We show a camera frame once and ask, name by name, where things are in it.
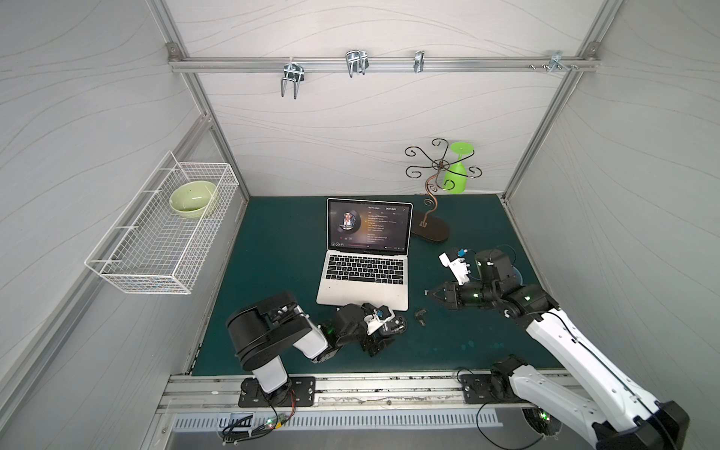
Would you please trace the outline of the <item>black mouse battery cover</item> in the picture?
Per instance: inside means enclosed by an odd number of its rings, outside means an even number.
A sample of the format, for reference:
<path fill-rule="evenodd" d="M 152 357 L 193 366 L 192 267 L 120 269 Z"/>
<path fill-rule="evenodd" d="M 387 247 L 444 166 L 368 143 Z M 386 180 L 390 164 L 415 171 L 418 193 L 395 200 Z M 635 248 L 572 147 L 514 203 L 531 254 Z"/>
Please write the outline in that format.
<path fill-rule="evenodd" d="M 428 311 L 424 307 L 422 307 L 422 309 L 418 309 L 414 313 L 414 318 L 417 320 L 418 324 L 420 324 L 420 326 L 422 326 L 422 327 L 425 327 L 427 325 L 426 320 L 425 320 L 425 316 L 427 313 L 428 313 Z"/>

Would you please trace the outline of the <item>black wireless mouse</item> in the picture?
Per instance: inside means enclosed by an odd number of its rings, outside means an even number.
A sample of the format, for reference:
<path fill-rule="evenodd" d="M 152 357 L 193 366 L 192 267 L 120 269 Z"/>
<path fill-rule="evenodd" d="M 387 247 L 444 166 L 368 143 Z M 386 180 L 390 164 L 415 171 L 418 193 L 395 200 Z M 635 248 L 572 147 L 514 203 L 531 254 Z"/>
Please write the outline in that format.
<path fill-rule="evenodd" d="M 386 331 L 390 335 L 399 335 L 407 331 L 407 320 L 404 316 L 395 316 L 392 320 L 387 322 Z"/>

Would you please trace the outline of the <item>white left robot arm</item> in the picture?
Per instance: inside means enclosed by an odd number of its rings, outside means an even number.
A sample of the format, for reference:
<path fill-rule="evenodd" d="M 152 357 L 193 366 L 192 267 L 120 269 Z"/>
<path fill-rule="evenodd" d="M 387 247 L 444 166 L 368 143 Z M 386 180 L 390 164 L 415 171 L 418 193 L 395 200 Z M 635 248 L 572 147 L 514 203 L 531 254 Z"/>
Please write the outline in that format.
<path fill-rule="evenodd" d="M 318 325 L 291 292 L 281 292 L 235 311 L 226 328 L 242 369 L 253 375 L 262 394 L 276 399 L 292 389 L 281 361 L 288 349 L 295 348 L 315 364 L 354 343 L 376 356 L 407 331 L 408 322 L 390 307 L 364 303 L 338 307 L 331 320 Z"/>

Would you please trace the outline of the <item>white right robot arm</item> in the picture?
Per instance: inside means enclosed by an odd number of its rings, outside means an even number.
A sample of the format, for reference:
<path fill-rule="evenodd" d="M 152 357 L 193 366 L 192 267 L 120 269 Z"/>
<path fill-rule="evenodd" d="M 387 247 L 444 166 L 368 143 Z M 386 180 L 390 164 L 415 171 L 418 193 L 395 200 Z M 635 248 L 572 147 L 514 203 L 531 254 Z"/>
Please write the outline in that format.
<path fill-rule="evenodd" d="M 675 401 L 661 402 L 634 382 L 579 331 L 557 301 L 537 284 L 524 285 L 500 249 L 476 253 L 471 277 L 467 252 L 444 252 L 452 282 L 427 292 L 450 311 L 495 309 L 550 352 L 584 389 L 579 395 L 553 382 L 522 358 L 494 364 L 483 382 L 461 378 L 468 401 L 528 402 L 573 429 L 596 449 L 680 449 L 690 425 Z"/>

